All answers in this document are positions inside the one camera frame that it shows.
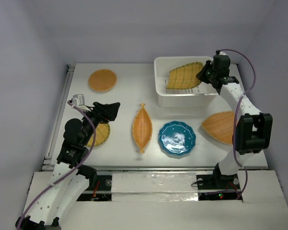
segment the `purple cable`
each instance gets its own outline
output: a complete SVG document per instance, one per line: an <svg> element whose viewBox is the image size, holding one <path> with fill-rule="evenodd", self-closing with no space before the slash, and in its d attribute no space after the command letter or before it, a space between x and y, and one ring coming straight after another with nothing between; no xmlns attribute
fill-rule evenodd
<svg viewBox="0 0 288 230"><path fill-rule="evenodd" d="M74 167L73 169L71 169L68 173L66 173L65 175L63 175L61 178L59 178L58 180L56 180L53 184L58 184L60 183L62 180L64 180L66 177L68 177L70 174L72 174L74 171L76 171L83 163L84 161L88 158L88 156L90 155L94 145L95 145L95 140L96 140L96 129L95 126L93 124L93 122L91 121L91 119L83 112L81 111L81 109L79 109L77 106L73 106L73 104L68 101L67 104L69 104L72 108L74 108L75 110L77 110L79 113L81 113L86 119L87 121L90 123L90 125L93 127L94 130L94 138L93 138L93 143L91 145L91 148L89 149L88 153L86 154L86 156L80 161L80 163ZM32 206L35 204L36 201L39 200L39 198L45 193L47 192L50 188L52 187L52 185L49 185L47 188L45 188L40 194L37 195L37 197L28 205L28 207L26 208L26 210L24 211L24 213L22 214L22 216L19 219L18 225L17 225L17 230L20 230L20 226L22 221L24 220L26 214L28 213L28 211L32 208Z"/></svg>
<svg viewBox="0 0 288 230"><path fill-rule="evenodd" d="M237 116L238 116L238 110L240 108L240 104L241 104L241 101L244 97L245 94L249 93L255 86L255 83L256 83L256 71L255 71L255 68L253 66L253 64L250 62L250 60L244 55L242 54L241 52L237 51L237 50L233 50L233 49L221 49L220 51L232 51L232 52L235 52L237 54L240 54L241 56L243 56L247 61L248 63L250 64L252 70L253 70L253 75L254 75L254 80L253 80L253 84L251 85L251 87L245 91L242 96L240 97L239 101L238 101L238 104L237 104L237 107L236 107L236 111L235 111L235 118L234 118L234 132L233 132L233 153L234 153L234 158L235 158L235 162L237 165L239 165L240 167L243 167L242 164L240 164L240 162L238 161L237 159L237 154L236 154L236 123L237 123ZM242 193L244 192L245 188L246 188L246 185L248 183L248 171L244 168L244 171L245 171L245 184L239 194L239 196L237 197L237 200L242 196ZM226 192L226 191L219 191L219 192L212 192L212 193L208 193L208 194L216 194L216 193L220 193L220 192Z"/></svg>

